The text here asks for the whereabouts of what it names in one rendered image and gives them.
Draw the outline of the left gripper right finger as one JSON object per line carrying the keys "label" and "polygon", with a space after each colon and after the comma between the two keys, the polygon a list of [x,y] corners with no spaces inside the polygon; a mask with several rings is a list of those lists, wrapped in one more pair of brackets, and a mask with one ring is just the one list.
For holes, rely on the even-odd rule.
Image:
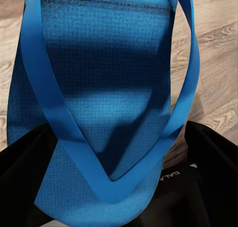
{"label": "left gripper right finger", "polygon": [[223,227],[238,227],[238,146],[194,121],[184,138]]}

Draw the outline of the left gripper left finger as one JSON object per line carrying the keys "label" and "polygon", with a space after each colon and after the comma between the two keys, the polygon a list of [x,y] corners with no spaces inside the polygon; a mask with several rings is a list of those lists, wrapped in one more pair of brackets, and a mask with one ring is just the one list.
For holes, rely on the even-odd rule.
{"label": "left gripper left finger", "polygon": [[0,152],[0,227],[25,227],[57,143],[48,122]]}

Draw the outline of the sandal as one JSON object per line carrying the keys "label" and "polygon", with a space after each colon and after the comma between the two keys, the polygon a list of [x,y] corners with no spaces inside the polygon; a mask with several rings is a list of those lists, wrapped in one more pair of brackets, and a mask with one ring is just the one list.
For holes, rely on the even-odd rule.
{"label": "sandal", "polygon": [[[178,1],[191,47],[171,115]],[[34,205],[70,227],[137,218],[187,119],[199,70],[193,0],[25,0],[7,146],[48,122],[58,138]]]}

